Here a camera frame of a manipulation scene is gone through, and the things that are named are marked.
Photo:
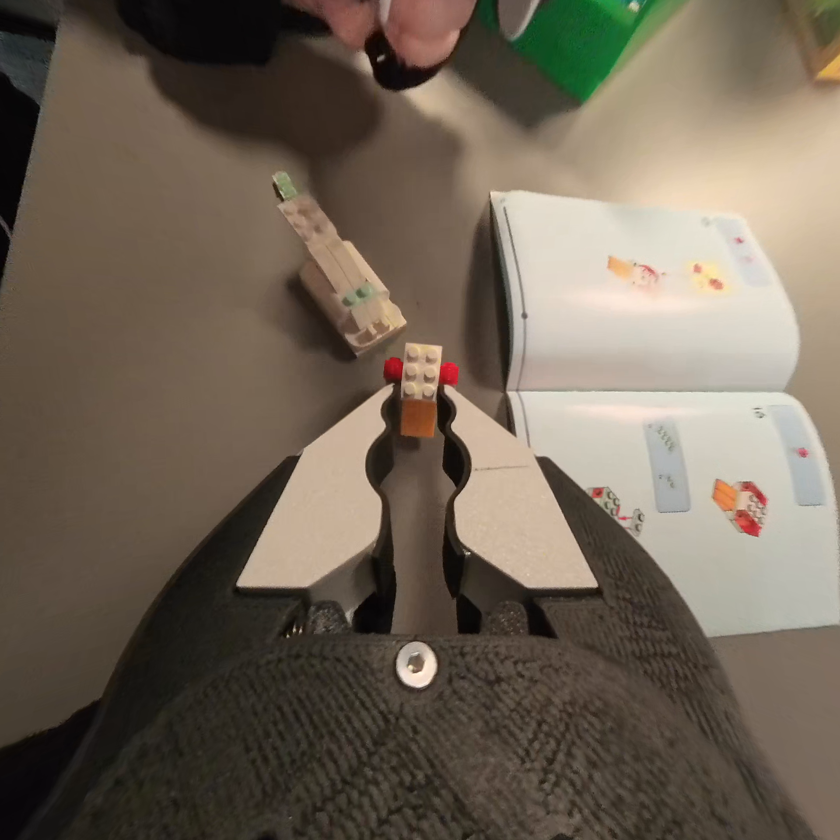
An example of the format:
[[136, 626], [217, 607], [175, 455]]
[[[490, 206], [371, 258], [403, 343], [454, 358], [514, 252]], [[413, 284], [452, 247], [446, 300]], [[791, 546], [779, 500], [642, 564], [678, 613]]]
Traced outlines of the green cardboard box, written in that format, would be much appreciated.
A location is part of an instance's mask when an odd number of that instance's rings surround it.
[[585, 102], [685, 1], [480, 1], [478, 20]]

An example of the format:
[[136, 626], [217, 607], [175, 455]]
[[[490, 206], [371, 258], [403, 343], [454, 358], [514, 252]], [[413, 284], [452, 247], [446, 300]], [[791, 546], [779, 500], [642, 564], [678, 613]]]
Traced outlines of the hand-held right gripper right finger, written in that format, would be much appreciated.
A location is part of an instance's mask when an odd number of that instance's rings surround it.
[[598, 584], [536, 455], [453, 386], [438, 398], [443, 469], [454, 486], [444, 577], [455, 599], [527, 602]]

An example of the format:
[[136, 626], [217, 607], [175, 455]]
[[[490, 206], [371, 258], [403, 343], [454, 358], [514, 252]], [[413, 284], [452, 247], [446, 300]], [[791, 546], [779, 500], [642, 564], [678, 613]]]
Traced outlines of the white lego assembly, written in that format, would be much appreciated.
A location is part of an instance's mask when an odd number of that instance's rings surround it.
[[350, 352], [359, 358], [402, 331], [406, 320], [390, 291], [316, 199], [285, 171], [273, 174], [272, 185], [280, 213], [308, 252], [301, 284]]

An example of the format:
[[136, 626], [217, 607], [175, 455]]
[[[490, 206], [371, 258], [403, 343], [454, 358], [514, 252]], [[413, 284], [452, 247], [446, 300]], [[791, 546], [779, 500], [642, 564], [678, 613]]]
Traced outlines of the white red orange lego piece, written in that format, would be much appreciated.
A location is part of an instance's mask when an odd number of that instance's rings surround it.
[[385, 382], [398, 386], [400, 435], [431, 438], [435, 435], [438, 396], [444, 385], [457, 385], [459, 366], [445, 361], [440, 345], [408, 342], [402, 357], [384, 362]]

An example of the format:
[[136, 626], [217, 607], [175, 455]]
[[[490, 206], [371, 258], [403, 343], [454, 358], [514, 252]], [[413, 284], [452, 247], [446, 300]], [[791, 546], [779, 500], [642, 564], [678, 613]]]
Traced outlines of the lego instruction booklet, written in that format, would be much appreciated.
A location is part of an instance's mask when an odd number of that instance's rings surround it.
[[746, 220], [490, 194], [513, 430], [639, 541], [710, 637], [838, 624], [800, 331]]

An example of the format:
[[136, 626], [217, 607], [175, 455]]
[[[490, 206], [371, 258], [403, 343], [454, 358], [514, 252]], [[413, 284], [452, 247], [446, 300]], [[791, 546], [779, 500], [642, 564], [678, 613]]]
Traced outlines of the yellow cardboard box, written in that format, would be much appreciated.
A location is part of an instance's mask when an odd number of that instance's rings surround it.
[[815, 82], [839, 82], [839, 2], [785, 1], [806, 68]]

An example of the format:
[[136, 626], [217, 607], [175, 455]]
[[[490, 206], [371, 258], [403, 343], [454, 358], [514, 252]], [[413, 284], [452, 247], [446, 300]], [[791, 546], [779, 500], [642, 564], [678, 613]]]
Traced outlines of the person's left hand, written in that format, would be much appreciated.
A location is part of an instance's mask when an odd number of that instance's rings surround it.
[[361, 50], [375, 34], [385, 37], [410, 67], [429, 68], [453, 53], [476, 1], [289, 1], [321, 19], [343, 45]]

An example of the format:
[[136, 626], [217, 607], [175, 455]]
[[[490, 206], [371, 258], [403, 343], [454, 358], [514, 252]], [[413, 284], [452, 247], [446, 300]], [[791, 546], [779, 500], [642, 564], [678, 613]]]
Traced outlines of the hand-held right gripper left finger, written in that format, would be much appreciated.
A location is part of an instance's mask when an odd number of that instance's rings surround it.
[[300, 452], [238, 591], [283, 592], [344, 610], [359, 609], [373, 595], [388, 598], [387, 515], [369, 456], [386, 434], [383, 411], [392, 395], [383, 386]]

